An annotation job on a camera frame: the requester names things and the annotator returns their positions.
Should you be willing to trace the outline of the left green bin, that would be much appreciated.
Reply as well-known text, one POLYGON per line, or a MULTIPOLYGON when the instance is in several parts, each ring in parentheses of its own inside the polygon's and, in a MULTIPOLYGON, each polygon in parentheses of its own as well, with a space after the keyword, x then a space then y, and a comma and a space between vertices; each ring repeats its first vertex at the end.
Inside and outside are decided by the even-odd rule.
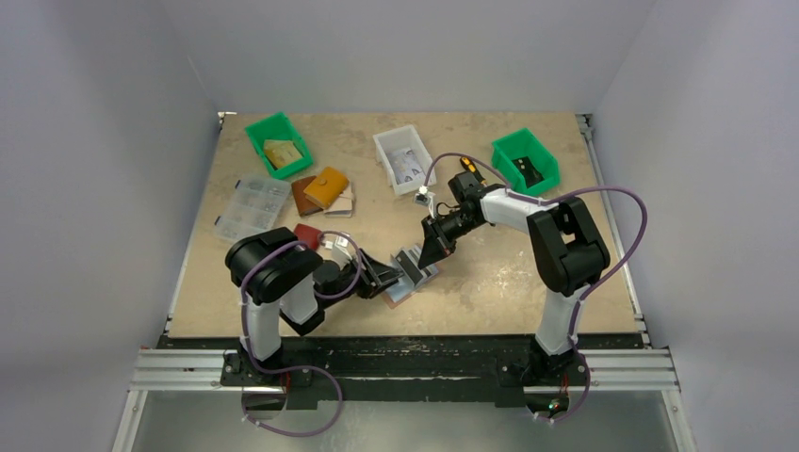
POLYGON ((283 112, 246 126, 245 132, 275 179, 287 179, 314 164, 303 137, 283 112))

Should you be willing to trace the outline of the right green bin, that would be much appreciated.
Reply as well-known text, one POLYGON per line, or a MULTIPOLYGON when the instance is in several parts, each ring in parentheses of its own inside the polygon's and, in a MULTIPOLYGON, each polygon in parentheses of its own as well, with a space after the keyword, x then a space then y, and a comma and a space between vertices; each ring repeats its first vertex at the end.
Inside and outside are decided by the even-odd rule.
POLYGON ((528 128, 492 142, 491 163, 515 192, 539 196, 561 181, 556 158, 528 128))

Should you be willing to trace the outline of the cards in green bin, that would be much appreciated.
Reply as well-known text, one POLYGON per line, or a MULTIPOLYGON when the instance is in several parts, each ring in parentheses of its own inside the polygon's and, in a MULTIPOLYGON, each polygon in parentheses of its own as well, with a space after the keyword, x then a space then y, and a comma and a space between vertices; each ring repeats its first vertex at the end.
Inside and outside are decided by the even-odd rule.
POLYGON ((292 140, 266 139, 262 147, 269 163, 280 170, 302 159, 302 153, 292 140))

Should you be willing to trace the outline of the cards in white bin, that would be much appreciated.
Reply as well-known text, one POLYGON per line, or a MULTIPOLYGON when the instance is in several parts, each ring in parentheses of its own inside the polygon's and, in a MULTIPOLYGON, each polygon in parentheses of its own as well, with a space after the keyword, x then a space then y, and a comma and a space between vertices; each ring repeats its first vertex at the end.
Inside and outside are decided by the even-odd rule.
POLYGON ((408 184, 415 180, 424 181, 426 171, 422 168, 412 148, 391 151, 386 157, 397 185, 408 184))

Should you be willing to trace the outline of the blue card sleeves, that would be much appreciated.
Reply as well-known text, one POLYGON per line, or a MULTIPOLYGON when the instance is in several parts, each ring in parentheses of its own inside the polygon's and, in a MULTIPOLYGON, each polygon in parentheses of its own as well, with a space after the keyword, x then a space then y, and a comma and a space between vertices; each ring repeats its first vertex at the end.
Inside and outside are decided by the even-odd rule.
POLYGON ((421 247, 418 244, 414 244, 411 248, 400 248, 391 255, 390 265, 404 270, 414 283, 419 283, 425 277, 423 273, 425 268, 417 267, 420 253, 421 247))

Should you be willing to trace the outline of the beige card holder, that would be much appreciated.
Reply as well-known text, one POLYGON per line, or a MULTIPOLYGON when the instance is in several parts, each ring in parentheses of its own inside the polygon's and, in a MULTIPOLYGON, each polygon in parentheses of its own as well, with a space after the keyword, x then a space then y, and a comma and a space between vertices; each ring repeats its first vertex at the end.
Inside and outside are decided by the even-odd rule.
POLYGON ((354 213, 356 197, 353 190, 353 183, 350 183, 324 211, 324 216, 328 218, 351 218, 354 213))

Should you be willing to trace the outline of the red card holder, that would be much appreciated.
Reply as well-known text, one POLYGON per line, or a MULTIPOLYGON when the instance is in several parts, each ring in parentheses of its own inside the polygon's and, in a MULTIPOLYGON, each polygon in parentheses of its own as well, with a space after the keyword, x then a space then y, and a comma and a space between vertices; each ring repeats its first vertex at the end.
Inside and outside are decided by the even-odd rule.
POLYGON ((298 223, 293 230, 293 234, 303 242, 310 250, 317 250, 319 247, 322 231, 304 223, 298 223))

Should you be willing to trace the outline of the pink card holder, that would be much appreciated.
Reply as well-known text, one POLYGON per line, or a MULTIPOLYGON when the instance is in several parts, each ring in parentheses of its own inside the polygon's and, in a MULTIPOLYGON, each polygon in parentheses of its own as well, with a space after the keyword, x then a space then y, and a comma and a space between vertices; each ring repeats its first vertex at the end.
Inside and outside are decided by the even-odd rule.
POLYGON ((420 282, 413 282, 404 270, 401 269, 400 272, 398 281, 383 291, 383 299, 390 309, 395 309, 416 292, 419 292, 422 287, 431 283, 440 273, 436 265, 431 265, 424 269, 425 277, 420 282))

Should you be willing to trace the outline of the green bin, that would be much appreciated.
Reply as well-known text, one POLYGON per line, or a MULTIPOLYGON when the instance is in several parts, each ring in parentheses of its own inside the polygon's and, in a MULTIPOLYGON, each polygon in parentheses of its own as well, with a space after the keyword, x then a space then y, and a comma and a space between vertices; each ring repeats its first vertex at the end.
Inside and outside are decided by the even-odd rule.
POLYGON ((556 158, 528 128, 492 142, 491 163, 515 192, 539 196, 561 181, 556 158))
POLYGON ((287 179, 314 164, 303 137, 283 112, 246 126, 245 132, 275 179, 287 179))

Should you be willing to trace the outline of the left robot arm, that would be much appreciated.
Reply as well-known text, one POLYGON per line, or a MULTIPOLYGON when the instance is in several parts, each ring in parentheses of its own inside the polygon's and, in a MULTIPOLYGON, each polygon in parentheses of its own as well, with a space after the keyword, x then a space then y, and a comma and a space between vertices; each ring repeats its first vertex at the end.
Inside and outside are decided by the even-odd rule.
POLYGON ((349 234, 322 231, 318 239, 327 235, 347 242, 347 263, 323 259, 311 242, 285 227, 245 237, 226 254, 225 265, 241 296, 239 355, 256 384, 271 384, 280 373, 300 368, 284 361, 281 321, 303 336, 325 320, 328 308, 355 296, 372 299, 403 276, 399 268, 362 250, 349 234))

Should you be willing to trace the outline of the yellow black screwdriver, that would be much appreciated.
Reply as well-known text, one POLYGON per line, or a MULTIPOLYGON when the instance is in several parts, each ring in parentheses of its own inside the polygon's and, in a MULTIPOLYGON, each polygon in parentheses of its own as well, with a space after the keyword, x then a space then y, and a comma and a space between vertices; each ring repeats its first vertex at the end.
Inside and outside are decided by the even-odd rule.
POLYGON ((470 172, 483 186, 487 186, 486 179, 482 176, 480 171, 478 170, 475 162, 470 159, 469 157, 462 156, 460 158, 460 164, 464 170, 470 172))

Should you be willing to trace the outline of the aluminium frame rail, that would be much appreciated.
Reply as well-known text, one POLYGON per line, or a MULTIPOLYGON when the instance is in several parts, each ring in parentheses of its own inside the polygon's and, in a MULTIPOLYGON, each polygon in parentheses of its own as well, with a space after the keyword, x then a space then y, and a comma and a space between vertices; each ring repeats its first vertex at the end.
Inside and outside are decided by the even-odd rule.
MULTIPOLYGON (((676 391, 680 388, 666 349, 585 350, 592 391, 676 391)), ((245 391, 275 393, 276 386, 224 386, 221 350, 144 349, 139 352, 130 391, 245 391)))

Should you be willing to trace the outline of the yellow card holder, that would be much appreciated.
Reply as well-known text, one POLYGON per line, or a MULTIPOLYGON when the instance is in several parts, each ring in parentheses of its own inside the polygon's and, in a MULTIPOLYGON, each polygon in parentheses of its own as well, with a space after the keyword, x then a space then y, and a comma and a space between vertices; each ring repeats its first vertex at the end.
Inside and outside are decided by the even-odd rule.
POLYGON ((305 198, 313 205, 325 210, 349 186, 349 178, 333 167, 324 168, 303 190, 305 198))

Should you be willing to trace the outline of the white bin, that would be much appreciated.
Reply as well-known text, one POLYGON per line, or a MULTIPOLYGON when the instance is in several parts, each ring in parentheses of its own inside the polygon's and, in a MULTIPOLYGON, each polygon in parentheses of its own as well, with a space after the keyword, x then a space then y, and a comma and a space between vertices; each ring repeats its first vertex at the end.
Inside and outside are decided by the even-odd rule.
POLYGON ((416 192, 422 186, 436 184, 435 172, 430 173, 432 156, 412 124, 372 136, 376 161, 387 174, 388 184, 396 196, 416 192))

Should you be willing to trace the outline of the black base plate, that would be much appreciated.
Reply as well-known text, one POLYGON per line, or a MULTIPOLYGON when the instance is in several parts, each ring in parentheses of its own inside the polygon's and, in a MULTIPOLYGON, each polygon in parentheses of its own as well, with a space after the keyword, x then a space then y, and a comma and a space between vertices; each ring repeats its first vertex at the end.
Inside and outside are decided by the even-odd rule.
POLYGON ((321 400, 336 400, 340 388, 347 400, 398 402, 492 402, 498 408, 531 404, 526 388, 553 394, 566 383, 583 386, 595 377, 599 361, 618 360, 643 344, 629 334, 591 334, 581 357, 536 364, 529 335, 289 337, 275 365, 278 375, 256 370, 230 338, 170 339, 158 348, 219 351, 224 387, 278 388, 288 392, 292 409, 314 409, 321 400))

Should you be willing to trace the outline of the black item in bin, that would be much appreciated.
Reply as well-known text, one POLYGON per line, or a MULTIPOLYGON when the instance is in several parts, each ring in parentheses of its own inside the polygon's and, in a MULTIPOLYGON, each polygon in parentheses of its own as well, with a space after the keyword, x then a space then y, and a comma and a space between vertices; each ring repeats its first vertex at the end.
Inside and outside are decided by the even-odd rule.
POLYGON ((544 175, 532 164, 532 161, 527 156, 513 159, 512 162, 522 176, 525 188, 531 188, 544 180, 544 175))

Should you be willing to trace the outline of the brown card holder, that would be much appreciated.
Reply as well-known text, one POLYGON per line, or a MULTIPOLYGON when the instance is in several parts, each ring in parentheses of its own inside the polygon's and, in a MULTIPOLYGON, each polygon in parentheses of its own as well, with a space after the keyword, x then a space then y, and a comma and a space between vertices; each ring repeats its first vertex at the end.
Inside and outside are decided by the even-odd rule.
POLYGON ((292 196, 300 218, 309 217, 322 212, 323 209, 315 205, 306 197, 304 190, 316 179, 315 175, 307 176, 291 184, 292 196))

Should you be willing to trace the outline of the clear compartment organizer box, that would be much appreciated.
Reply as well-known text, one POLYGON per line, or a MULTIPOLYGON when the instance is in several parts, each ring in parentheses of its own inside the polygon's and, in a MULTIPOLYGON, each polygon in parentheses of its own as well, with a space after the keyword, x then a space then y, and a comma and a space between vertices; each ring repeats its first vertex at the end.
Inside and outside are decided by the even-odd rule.
POLYGON ((250 173, 235 185, 232 198, 214 223, 216 237, 236 242, 272 228, 290 194, 290 183, 250 173))

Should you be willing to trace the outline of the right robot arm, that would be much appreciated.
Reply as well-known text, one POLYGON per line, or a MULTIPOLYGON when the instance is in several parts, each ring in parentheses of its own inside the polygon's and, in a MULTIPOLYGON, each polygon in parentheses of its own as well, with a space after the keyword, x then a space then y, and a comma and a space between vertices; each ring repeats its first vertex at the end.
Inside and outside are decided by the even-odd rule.
POLYGON ((545 307, 531 342, 528 367, 536 380, 554 381, 575 354, 585 296, 611 263, 592 215, 578 197, 561 201, 528 197, 500 184, 486 186, 468 171, 456 174, 448 186, 457 204, 445 215, 431 212, 422 219, 419 267, 449 257, 460 237, 484 224, 504 225, 526 234, 536 270, 546 286, 545 307))

